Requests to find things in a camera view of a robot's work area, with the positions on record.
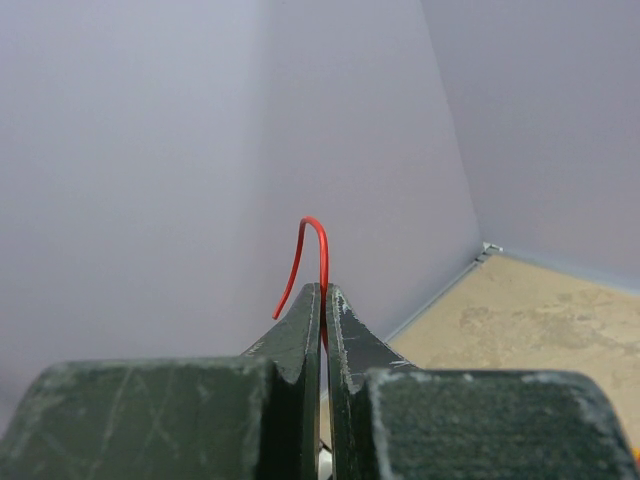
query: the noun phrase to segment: red wire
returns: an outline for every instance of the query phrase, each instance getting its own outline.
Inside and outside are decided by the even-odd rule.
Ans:
[[[287,299],[289,298],[289,294],[291,293],[291,289],[293,288],[293,283],[296,280],[296,274],[298,273],[298,267],[300,266],[300,257],[302,256],[304,228],[307,224],[311,225],[315,229],[316,233],[318,234],[318,243],[320,245],[320,328],[322,331],[322,341],[326,350],[327,324],[325,303],[327,299],[327,289],[329,287],[329,242],[327,241],[327,232],[325,232],[324,227],[318,220],[313,217],[304,217],[302,220],[300,220],[300,228],[298,229],[298,246],[296,247],[296,256],[293,259],[291,274],[289,275],[289,283],[287,283],[287,287],[284,289],[282,298],[280,299],[278,306],[273,312],[273,318],[275,320],[278,318],[278,316],[280,316],[280,312],[284,308],[285,303],[287,303]]]

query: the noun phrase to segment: white wall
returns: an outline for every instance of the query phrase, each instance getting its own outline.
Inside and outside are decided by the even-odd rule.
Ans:
[[[483,237],[640,291],[640,2],[423,5]]]
[[[0,27],[0,412],[56,361],[240,352],[303,215],[380,335],[479,251],[417,0],[3,2]]]

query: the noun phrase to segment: red cable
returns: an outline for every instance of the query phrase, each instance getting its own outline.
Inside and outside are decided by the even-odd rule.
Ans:
[[[298,246],[296,247],[296,256],[293,259],[291,274],[289,275],[289,283],[287,283],[287,287],[284,289],[282,298],[273,312],[273,318],[276,320],[280,315],[285,303],[287,303],[287,299],[289,298],[289,294],[293,288],[293,283],[296,280],[296,274],[298,273],[298,267],[300,266],[300,257],[302,256],[302,244],[304,243],[304,227],[307,223],[315,229],[318,234],[318,243],[320,244],[320,328],[322,331],[322,341],[326,350],[327,323],[325,303],[327,299],[327,289],[329,287],[329,242],[327,241],[327,232],[325,232],[324,227],[313,217],[304,217],[300,220],[300,228],[298,229]]]

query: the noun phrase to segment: gray wall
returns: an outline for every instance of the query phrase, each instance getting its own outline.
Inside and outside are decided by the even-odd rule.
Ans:
[[[249,346],[303,215],[383,336],[480,249],[417,0],[2,2],[0,45],[0,425],[52,362]]]
[[[484,239],[640,291],[640,2],[423,5]]]

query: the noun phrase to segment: floor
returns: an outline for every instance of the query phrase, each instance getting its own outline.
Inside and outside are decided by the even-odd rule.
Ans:
[[[640,446],[640,297],[493,255],[390,344],[423,368],[585,373]],[[330,445],[326,401],[320,417]]]

